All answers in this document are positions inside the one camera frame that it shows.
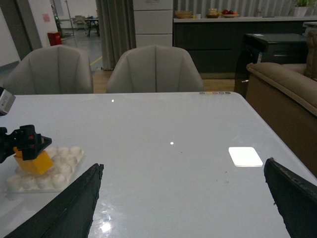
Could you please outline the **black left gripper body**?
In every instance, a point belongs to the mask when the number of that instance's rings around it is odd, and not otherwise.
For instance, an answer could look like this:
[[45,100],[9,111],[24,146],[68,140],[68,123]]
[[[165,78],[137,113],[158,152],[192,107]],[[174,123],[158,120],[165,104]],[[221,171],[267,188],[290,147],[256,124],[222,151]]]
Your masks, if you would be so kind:
[[7,134],[7,128],[0,128],[0,162],[14,154],[14,148],[22,152],[23,161],[36,159],[51,145],[52,139],[36,133],[34,125],[24,125]]

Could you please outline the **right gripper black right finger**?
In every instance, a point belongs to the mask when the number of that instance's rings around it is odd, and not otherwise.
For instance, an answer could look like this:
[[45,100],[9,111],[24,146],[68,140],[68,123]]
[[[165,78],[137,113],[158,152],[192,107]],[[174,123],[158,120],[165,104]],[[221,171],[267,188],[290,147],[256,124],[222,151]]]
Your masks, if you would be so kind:
[[292,238],[317,236],[317,186],[278,163],[266,160],[264,177]]

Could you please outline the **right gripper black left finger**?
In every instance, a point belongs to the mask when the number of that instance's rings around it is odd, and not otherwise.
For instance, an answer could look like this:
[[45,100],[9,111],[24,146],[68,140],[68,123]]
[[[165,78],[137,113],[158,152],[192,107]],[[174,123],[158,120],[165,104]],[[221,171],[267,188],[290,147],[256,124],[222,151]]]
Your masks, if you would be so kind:
[[93,222],[104,165],[94,164],[7,238],[86,238]]

